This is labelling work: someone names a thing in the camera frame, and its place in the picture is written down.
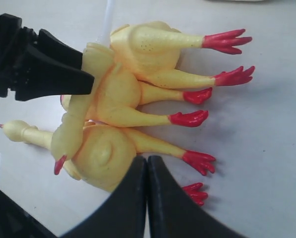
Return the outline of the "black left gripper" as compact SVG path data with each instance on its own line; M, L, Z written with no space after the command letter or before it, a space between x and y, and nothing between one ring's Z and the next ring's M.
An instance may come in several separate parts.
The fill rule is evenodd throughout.
M82 53L49 31L23 27L20 17L0 15L0 97L17 101L54 95L87 95L94 77L81 69Z

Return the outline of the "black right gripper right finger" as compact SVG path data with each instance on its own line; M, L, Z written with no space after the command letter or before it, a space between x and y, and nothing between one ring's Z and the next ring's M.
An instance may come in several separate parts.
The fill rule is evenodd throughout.
M296 203L245 196L223 217L211 216L198 201L202 183L180 187L160 156L148 158L148 215L152 238L296 238Z

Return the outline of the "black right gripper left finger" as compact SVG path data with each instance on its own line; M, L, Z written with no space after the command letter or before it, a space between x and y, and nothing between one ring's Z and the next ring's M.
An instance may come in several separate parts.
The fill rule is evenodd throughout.
M134 158L116 190L64 238L141 238L146 220L145 158ZM0 190L0 238L53 238L55 235Z

